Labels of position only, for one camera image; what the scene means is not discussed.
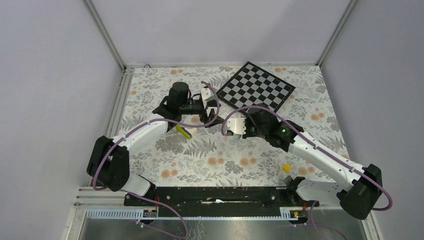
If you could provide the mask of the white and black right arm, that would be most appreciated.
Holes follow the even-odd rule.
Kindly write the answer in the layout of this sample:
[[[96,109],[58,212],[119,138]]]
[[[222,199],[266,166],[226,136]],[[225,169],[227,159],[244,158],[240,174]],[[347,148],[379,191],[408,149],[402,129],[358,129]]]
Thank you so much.
[[[334,182],[307,180],[297,177],[294,187],[287,191],[287,201],[299,206],[304,201],[339,205],[350,216],[365,220],[375,209],[383,193],[381,169],[369,164],[364,166],[332,151],[321,144],[302,127],[290,120],[283,120],[265,105],[251,106],[247,132],[266,140],[279,148],[310,162],[328,175]]]

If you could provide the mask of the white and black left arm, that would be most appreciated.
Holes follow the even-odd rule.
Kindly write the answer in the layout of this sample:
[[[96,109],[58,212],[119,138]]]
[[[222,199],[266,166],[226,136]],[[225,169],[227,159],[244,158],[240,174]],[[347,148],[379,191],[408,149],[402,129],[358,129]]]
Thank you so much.
[[[206,128],[217,122],[219,112],[218,95],[207,82],[201,82],[198,99],[192,98],[187,83],[174,83],[168,95],[141,124],[121,135],[112,138],[103,135],[96,140],[86,169],[92,177],[93,189],[132,193],[142,205],[152,204],[155,200],[153,184],[130,172],[131,156],[177,125],[193,128],[194,125],[181,122],[184,115],[199,115],[201,127]]]

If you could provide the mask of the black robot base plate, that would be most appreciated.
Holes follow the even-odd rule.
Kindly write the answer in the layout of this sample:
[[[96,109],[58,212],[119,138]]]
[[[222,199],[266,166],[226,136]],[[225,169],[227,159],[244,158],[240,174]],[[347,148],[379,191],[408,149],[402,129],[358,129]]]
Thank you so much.
[[[126,207],[152,207],[159,217],[281,217],[281,208],[305,211],[313,201],[287,187],[153,187],[144,199],[127,194]]]

